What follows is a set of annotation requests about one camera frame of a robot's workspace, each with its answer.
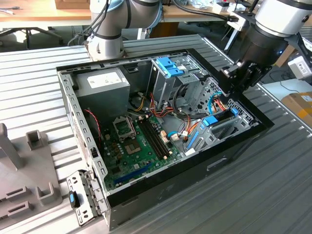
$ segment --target metal case frame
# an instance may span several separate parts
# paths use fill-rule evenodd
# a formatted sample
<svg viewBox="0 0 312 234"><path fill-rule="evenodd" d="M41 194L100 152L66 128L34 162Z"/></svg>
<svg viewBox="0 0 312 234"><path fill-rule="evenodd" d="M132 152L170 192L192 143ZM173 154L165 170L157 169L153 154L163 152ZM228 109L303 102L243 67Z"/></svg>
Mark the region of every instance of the metal case frame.
<svg viewBox="0 0 312 234"><path fill-rule="evenodd" d="M89 170L94 170L99 178L107 174L107 169L102 158L99 156L99 151L91 135L91 131L83 116L77 98L75 97L75 81L71 79L71 74L75 72L90 72L92 68L103 69L116 64L122 65L123 63L127 64L155 59L162 55L175 56L180 53L190 54L213 78L218 80L219 72L194 49L149 54L138 58L88 62L57 68L66 113L68 114L74 134L77 138L79 150L84 155L87 168ZM110 194L102 188L107 203L110 206L110 209L104 216L109 224L110 230L113 230L132 217L186 189L197 181L202 180L222 167L225 163L237 159L255 139L262 136L274 125L270 119L244 95L240 97L238 102L258 120L259 124L257 126L237 136L231 137L208 150L189 157L166 170L141 181L136 181L116 193Z"/></svg>

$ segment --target blue cable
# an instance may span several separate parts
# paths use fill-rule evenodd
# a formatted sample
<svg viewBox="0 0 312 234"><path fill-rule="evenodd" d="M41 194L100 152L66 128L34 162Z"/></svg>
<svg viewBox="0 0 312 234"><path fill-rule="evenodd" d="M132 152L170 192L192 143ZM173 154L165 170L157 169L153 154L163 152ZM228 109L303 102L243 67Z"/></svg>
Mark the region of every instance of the blue cable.
<svg viewBox="0 0 312 234"><path fill-rule="evenodd" d="M208 101L208 109L209 109L209 113L210 113L211 115L213 114L213 111L212 111L212 109L211 109L211 104L212 104L212 101L213 101L214 96L217 95L217 94L222 94L222 93L221 93L221 91L218 91L218 92L212 94L211 97L209 98L209 101Z"/></svg>
<svg viewBox="0 0 312 234"><path fill-rule="evenodd" d="M152 33L153 28L150 29L150 32L147 34L149 36Z"/></svg>
<svg viewBox="0 0 312 234"><path fill-rule="evenodd" d="M168 134L168 138L171 137L171 135L176 134L176 133L178 133L178 132L170 132L170 133Z"/></svg>

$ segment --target ram slot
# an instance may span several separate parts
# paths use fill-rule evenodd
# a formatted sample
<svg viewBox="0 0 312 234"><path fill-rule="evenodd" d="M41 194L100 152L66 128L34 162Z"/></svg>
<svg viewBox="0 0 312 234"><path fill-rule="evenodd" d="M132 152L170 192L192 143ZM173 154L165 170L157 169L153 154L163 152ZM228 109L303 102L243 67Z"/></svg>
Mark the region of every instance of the ram slot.
<svg viewBox="0 0 312 234"><path fill-rule="evenodd" d="M155 151L156 156L159 160L162 160L164 156L169 156L169 151L167 150L166 146L161 141L149 121L139 123L138 126L144 133L144 136L146 137L148 143L151 145L152 149Z"/></svg>

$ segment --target aluminum table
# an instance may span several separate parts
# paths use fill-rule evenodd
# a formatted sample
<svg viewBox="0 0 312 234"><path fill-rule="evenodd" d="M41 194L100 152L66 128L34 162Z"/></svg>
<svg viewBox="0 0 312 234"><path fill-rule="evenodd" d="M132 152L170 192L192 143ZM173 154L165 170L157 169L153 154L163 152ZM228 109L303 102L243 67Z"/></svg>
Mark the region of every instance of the aluminum table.
<svg viewBox="0 0 312 234"><path fill-rule="evenodd" d="M196 49L214 67L232 63L198 35L126 41L128 54ZM2 53L0 122L9 138L47 133L63 202L0 233L108 233L102 217L80 228L66 177L84 164L66 117L55 67L89 61L81 46ZM274 123L237 161L123 224L116 234L310 233L312 130L261 85L245 95Z"/></svg>

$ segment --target green motherboard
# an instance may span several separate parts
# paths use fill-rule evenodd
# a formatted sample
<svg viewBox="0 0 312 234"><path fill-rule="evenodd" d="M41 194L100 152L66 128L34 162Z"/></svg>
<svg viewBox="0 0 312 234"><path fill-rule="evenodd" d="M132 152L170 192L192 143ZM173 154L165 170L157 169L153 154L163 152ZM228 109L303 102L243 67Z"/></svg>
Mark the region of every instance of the green motherboard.
<svg viewBox="0 0 312 234"><path fill-rule="evenodd" d="M108 175L104 179L107 190L115 189L181 158L179 151L171 142L162 144L162 149L165 147L169 152L168 156L160 156L164 152L159 149L163 129L156 117L151 116L144 121L134 120L132 124L136 132L135 138L120 141L113 125L108 126L103 132L102 157L108 169ZM124 124L119 124L117 128L119 127L122 133L128 131Z"/></svg>

